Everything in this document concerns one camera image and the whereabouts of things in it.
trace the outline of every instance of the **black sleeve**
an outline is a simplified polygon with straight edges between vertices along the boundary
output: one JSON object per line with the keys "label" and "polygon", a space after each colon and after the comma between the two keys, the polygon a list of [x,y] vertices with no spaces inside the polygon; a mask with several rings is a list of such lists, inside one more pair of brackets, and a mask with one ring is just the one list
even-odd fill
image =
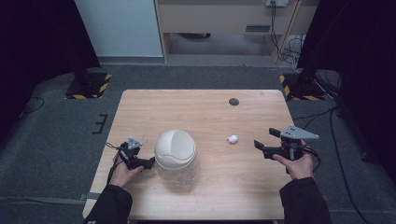
{"label": "black sleeve", "polygon": [[132,207],[132,196],[118,186],[107,185],[84,224],[126,224]]}
{"label": "black sleeve", "polygon": [[331,224],[329,208],[314,178],[290,181],[280,190],[285,224]]}

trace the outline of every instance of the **white wall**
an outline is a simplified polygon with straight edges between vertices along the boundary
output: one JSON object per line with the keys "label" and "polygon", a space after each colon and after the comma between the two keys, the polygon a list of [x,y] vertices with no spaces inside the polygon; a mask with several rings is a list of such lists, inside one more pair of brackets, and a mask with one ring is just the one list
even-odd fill
{"label": "white wall", "polygon": [[75,2],[97,56],[163,56],[153,0]]}

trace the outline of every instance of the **white bin lid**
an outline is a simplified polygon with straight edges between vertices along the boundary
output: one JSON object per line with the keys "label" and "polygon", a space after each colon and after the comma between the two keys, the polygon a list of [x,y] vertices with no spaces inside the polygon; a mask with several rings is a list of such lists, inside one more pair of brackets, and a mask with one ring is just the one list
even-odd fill
{"label": "white bin lid", "polygon": [[181,130],[170,130],[158,138],[154,153],[156,162],[163,168],[178,170],[195,158],[196,148],[189,134]]}

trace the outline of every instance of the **black cable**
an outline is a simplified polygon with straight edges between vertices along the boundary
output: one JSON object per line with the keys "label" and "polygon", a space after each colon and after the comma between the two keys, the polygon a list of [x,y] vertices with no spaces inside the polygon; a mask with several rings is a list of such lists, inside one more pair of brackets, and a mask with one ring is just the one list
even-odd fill
{"label": "black cable", "polygon": [[335,108],[333,108],[333,109],[332,109],[332,112],[330,113],[330,128],[331,128],[331,130],[332,130],[332,140],[334,141],[335,152],[336,152],[336,154],[337,154],[338,164],[340,165],[341,174],[342,174],[342,177],[343,177],[343,179],[344,179],[345,186],[346,186],[346,192],[347,192],[347,195],[348,195],[348,197],[349,197],[349,200],[351,201],[351,203],[352,203],[353,207],[355,208],[356,212],[358,213],[358,215],[361,217],[361,219],[362,219],[365,223],[370,224],[369,221],[363,216],[363,214],[362,214],[361,211],[359,210],[358,206],[356,205],[355,200],[353,199],[352,194],[351,194],[351,192],[350,192],[349,185],[348,185],[348,183],[347,183],[347,176],[346,176],[346,173],[345,173],[345,171],[344,171],[343,163],[341,163],[340,152],[339,152],[339,150],[338,150],[337,141],[336,141],[335,135],[334,135],[334,129],[333,129],[333,127],[332,127],[332,113],[334,112],[334,110],[335,110]]}
{"label": "black cable", "polygon": [[119,159],[119,150],[120,147],[114,147],[113,145],[111,145],[110,143],[106,143],[107,147],[111,147],[111,148],[115,148],[117,150],[117,154],[114,157],[114,161],[113,161],[113,166],[111,166],[110,171],[108,172],[108,176],[107,176],[107,184],[110,183],[111,180],[111,176],[113,176],[114,171],[116,170],[117,166],[120,165],[120,163],[122,163],[123,161],[120,161],[119,163],[117,163],[117,160]]}
{"label": "black cable", "polygon": [[279,46],[277,45],[277,37],[276,37],[276,34],[275,34],[275,28],[274,28],[274,27],[275,27],[275,18],[276,18],[276,1],[271,1],[271,4],[272,4],[272,16],[271,16],[271,26],[272,26],[272,30],[271,30],[271,40],[272,40],[273,44],[274,44],[275,47],[276,47],[277,58],[278,58],[279,60],[283,60],[283,61],[285,61],[285,62],[288,63],[287,59],[288,59],[289,57],[285,59],[285,57],[283,57],[283,53],[280,53]]}
{"label": "black cable", "polygon": [[289,40],[289,48],[288,48],[288,49],[285,48],[285,50],[287,50],[289,53],[282,53],[283,55],[286,56],[285,62],[287,62],[287,63],[292,63],[292,62],[288,62],[288,61],[287,61],[287,59],[288,59],[289,57],[292,57],[292,55],[291,55],[292,53],[298,54],[298,55],[301,54],[301,52],[295,51],[295,50],[292,50],[292,49],[291,49],[291,43],[290,43],[290,42],[293,41],[293,40],[300,40],[301,46],[303,45],[303,42],[304,42],[304,40],[301,39],[301,38],[299,38],[299,37],[294,37],[294,38],[292,38],[292,39]]}
{"label": "black cable", "polygon": [[332,107],[332,108],[330,108],[330,109],[328,109],[328,110],[326,110],[326,111],[324,111],[324,112],[322,112],[322,113],[319,113],[319,114],[313,114],[313,115],[309,115],[309,116],[305,116],[305,117],[299,117],[299,118],[293,119],[293,121],[295,121],[295,120],[297,120],[297,119],[310,119],[310,118],[312,118],[311,120],[308,121],[308,123],[305,125],[305,127],[303,127],[303,129],[305,130],[306,127],[308,127],[308,125],[309,125],[312,121],[314,121],[315,119],[317,119],[318,117],[320,117],[320,116],[322,116],[322,115],[325,115],[325,114],[331,112],[331,111],[332,111],[333,109],[335,109],[336,107],[337,107],[337,106]]}
{"label": "black cable", "polygon": [[36,108],[36,109],[28,110],[28,111],[26,111],[26,110],[23,111],[23,113],[25,113],[25,114],[33,113],[33,112],[39,110],[39,109],[40,109],[41,107],[43,107],[43,105],[44,105],[44,99],[41,98],[41,97],[34,96],[34,97],[32,97],[31,99],[41,100],[41,105],[40,105],[38,108]]}
{"label": "black cable", "polygon": [[340,91],[340,88],[341,88],[341,76],[338,77],[337,90]]}
{"label": "black cable", "polygon": [[301,39],[301,41],[300,41],[300,51],[302,51],[303,50],[304,36],[300,35],[300,39]]}
{"label": "black cable", "polygon": [[338,95],[341,77],[338,77],[337,86],[334,86],[330,82],[330,80],[326,76],[326,73],[325,73],[325,77],[326,80],[319,75],[319,72],[315,73],[315,81],[326,91],[326,93],[330,94],[330,96],[334,98]]}
{"label": "black cable", "polygon": [[307,146],[303,146],[302,151],[310,153],[310,154],[314,155],[315,158],[317,158],[317,164],[315,165],[314,170],[313,170],[313,172],[315,172],[321,164],[321,158],[320,158],[319,154],[312,147],[307,147]]}

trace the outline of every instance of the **hand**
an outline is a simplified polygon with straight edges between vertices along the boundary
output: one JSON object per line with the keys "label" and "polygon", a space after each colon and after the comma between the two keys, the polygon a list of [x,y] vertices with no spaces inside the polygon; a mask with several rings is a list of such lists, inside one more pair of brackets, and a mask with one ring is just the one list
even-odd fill
{"label": "hand", "polygon": [[302,179],[313,176],[314,162],[312,161],[311,154],[307,152],[304,152],[304,155],[297,161],[289,161],[276,154],[273,158],[286,166],[291,179]]}
{"label": "hand", "polygon": [[117,160],[117,164],[120,164],[114,170],[113,176],[111,176],[110,185],[119,186],[121,188],[126,188],[128,184],[132,182],[132,179],[142,173],[143,166],[139,166],[134,168],[133,170],[129,170],[126,166],[125,162],[123,162],[120,158]]}

